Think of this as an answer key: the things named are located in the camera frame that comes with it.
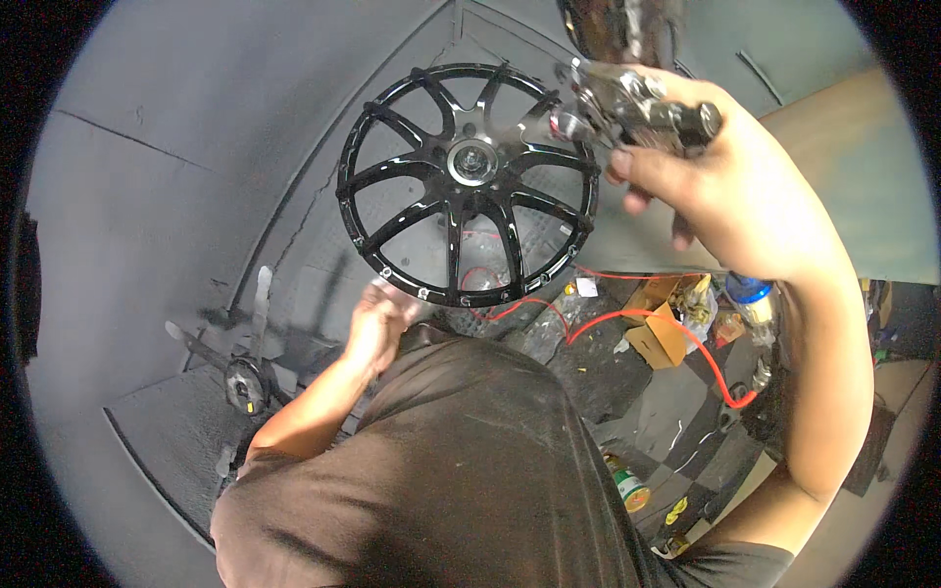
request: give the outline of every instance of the person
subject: person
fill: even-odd
[[[792,300],[786,463],[667,561],[632,527],[559,382],[496,342],[451,338],[396,359],[415,310],[371,284],[343,356],[252,439],[212,519],[230,588],[334,585],[774,586],[846,477],[869,427],[872,367],[856,274],[781,146],[726,92],[656,73],[667,99],[712,102],[700,157],[613,151],[628,213],[677,213],[725,267]],[[367,385],[355,435],[327,451]]]

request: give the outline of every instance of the blue cap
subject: blue cap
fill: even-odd
[[[758,302],[771,292],[771,287],[770,281],[746,278],[735,272],[729,272],[726,277],[726,292],[734,302],[739,304]]]

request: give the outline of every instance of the person's left hand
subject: person's left hand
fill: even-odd
[[[384,372],[395,360],[399,339],[421,307],[418,300],[384,280],[362,291],[353,310],[350,338],[341,360],[365,379]]]

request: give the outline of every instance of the wheel rim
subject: wheel rim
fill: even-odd
[[[485,79],[474,106],[461,107],[442,80]],[[536,104],[510,132],[493,128],[491,112],[501,85],[523,91]],[[441,133],[430,135],[391,106],[408,93],[423,89],[441,112]],[[458,63],[411,74],[363,106],[343,146],[337,179],[337,198],[343,223],[363,259],[401,290],[434,304],[478,308],[512,302],[548,283],[572,261],[593,229],[598,206],[598,166],[583,143],[567,151],[523,139],[527,128],[559,103],[558,90],[547,91],[535,80],[508,67]],[[412,152],[392,157],[354,173],[359,148],[376,121],[401,136]],[[520,175],[535,166],[561,166],[582,173],[579,210],[525,185]],[[369,234],[359,217],[359,190],[396,177],[411,177],[424,184],[424,195]],[[513,207],[554,216],[572,227],[565,244],[541,267],[526,274]],[[445,215],[447,228],[447,284],[416,279],[391,263],[380,248],[412,225],[435,214]],[[473,214],[488,217],[497,227],[509,270],[509,283],[483,291],[461,287],[460,256],[464,223]]]

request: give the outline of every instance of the person's right arm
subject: person's right arm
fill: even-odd
[[[660,199],[677,211],[674,246],[698,238],[739,274],[785,282],[800,320],[786,465],[700,540],[797,554],[836,496],[869,430],[872,363],[862,296],[837,231],[774,138],[722,89],[666,72],[667,100],[715,103],[720,133],[695,160],[625,148],[606,176],[630,183],[625,209]]]

